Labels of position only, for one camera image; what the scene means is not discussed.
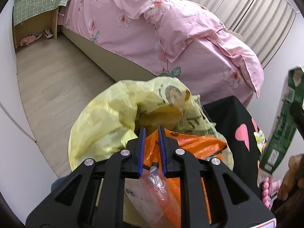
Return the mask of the person's right hand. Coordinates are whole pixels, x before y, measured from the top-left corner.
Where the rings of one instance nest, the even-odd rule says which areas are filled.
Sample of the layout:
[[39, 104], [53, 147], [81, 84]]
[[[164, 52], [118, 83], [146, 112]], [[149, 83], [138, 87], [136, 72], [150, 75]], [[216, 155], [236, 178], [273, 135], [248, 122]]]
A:
[[301, 159], [303, 154], [292, 156], [289, 159], [289, 169], [286, 172], [280, 189], [278, 191], [278, 199], [285, 201], [289, 195], [289, 192], [293, 189], [295, 185], [303, 189], [303, 178], [296, 180], [296, 173], [300, 168]]

